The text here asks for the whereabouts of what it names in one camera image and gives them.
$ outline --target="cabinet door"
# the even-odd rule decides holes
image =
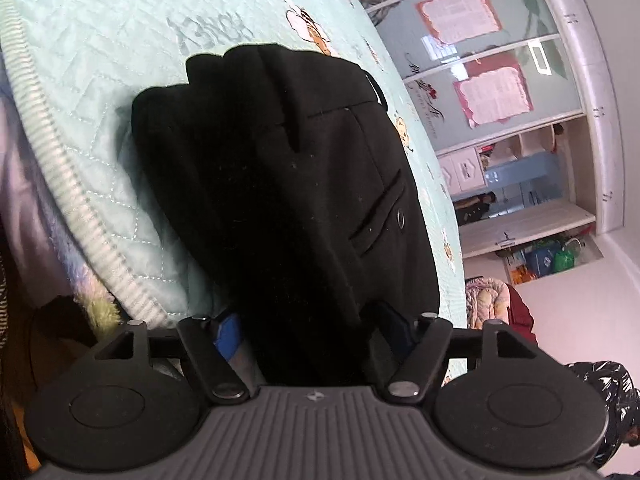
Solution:
[[[484,171],[475,148],[458,150],[451,153],[451,160],[456,171],[462,192],[484,187]]]
[[[444,182],[447,184],[449,195],[453,196],[462,193],[458,177],[456,176],[456,168],[451,156],[441,156],[438,158],[438,162],[440,163],[440,169],[442,170]]]
[[[471,258],[532,242],[595,222],[596,217],[568,200],[551,200],[460,228],[462,257]]]

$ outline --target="silver screw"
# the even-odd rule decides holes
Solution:
[[[388,390],[394,397],[415,397],[420,393],[420,386],[411,381],[396,381],[389,385]]]

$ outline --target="white drawer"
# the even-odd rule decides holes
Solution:
[[[460,189],[460,183],[458,182],[458,178],[456,176],[456,169],[453,165],[453,160],[451,156],[450,155],[440,156],[438,157],[438,162],[440,163],[442,176],[444,177],[444,182],[447,185],[449,194],[457,195],[462,193],[462,189]]]
[[[475,148],[466,148],[450,154],[454,171],[462,192],[484,187],[484,171]]]

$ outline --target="person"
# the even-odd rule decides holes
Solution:
[[[463,198],[453,203],[456,210],[456,221],[459,226],[478,222],[482,219],[482,215],[489,211],[492,203],[495,203],[497,197],[495,193],[482,193],[479,195]]]
[[[622,444],[640,444],[640,390],[634,388],[626,368],[614,361],[573,363],[568,368],[595,388],[607,407],[607,429],[593,460],[593,465],[601,468]]]

